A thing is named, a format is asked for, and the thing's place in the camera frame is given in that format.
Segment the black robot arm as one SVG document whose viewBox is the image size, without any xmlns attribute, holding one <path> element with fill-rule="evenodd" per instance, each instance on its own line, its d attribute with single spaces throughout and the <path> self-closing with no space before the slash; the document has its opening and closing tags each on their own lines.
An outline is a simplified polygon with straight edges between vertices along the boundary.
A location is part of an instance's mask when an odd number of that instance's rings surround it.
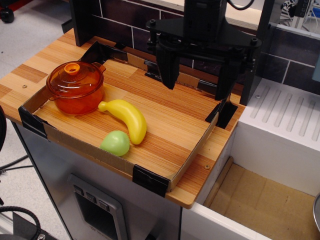
<svg viewBox="0 0 320 240">
<path fill-rule="evenodd" d="M 254 53 L 262 41 L 231 26 L 225 17 L 230 0 L 186 0 L 184 16 L 151 19 L 148 48 L 156 56 L 162 83 L 173 89 L 180 59 L 220 64 L 215 99 L 226 99 L 240 74 L 254 67 Z"/>
</svg>

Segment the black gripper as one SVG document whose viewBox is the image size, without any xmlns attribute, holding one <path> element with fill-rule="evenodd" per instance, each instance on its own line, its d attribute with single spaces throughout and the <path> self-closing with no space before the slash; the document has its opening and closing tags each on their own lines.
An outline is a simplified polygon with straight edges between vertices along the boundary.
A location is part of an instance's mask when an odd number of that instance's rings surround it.
<svg viewBox="0 0 320 240">
<path fill-rule="evenodd" d="M 231 94 L 242 71 L 242 61 L 253 64 L 254 52 L 262 41 L 242 32 L 226 19 L 218 24 L 204 23 L 194 26 L 183 18 L 149 20 L 148 46 L 156 56 L 162 83 L 173 90 L 179 76 L 180 58 L 218 62 L 215 100 L 222 101 Z"/>
</svg>

